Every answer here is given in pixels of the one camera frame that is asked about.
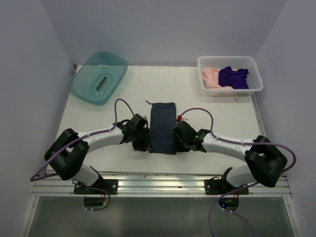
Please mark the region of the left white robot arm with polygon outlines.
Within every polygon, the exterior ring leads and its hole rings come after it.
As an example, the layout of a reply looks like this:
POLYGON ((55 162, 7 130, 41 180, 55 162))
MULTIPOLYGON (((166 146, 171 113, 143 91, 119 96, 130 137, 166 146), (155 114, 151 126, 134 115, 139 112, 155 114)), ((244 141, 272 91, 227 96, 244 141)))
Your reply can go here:
POLYGON ((69 128, 62 132, 44 155, 45 161, 62 180, 75 180, 92 194, 105 189, 104 179, 99 172, 83 164, 86 155, 92 151, 112 146, 132 143, 134 150, 148 151, 149 141, 148 121, 145 117, 135 114, 131 119, 125 119, 113 124, 113 127, 97 130, 91 133, 76 133, 69 128))

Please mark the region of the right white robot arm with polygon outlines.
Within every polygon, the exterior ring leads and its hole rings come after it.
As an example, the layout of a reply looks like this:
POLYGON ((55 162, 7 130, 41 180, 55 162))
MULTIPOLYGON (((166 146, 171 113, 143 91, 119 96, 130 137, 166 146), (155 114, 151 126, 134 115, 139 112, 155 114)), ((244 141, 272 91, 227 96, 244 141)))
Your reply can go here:
POLYGON ((245 162, 244 166, 229 167, 214 187, 231 194, 248 183, 258 182, 263 186, 275 187, 287 165, 287 158, 264 136, 255 140, 223 139, 213 136, 211 131, 195 131, 187 122, 179 121, 172 129, 180 146, 189 151, 218 153, 245 162))

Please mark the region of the dark navy blue towel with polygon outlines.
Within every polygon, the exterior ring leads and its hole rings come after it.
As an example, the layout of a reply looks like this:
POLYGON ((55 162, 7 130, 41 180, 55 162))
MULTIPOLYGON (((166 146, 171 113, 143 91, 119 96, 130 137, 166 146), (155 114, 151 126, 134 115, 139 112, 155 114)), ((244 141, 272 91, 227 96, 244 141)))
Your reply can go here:
POLYGON ((176 123, 176 105, 169 103, 150 103, 150 141, 154 154, 176 154, 172 129, 176 123))

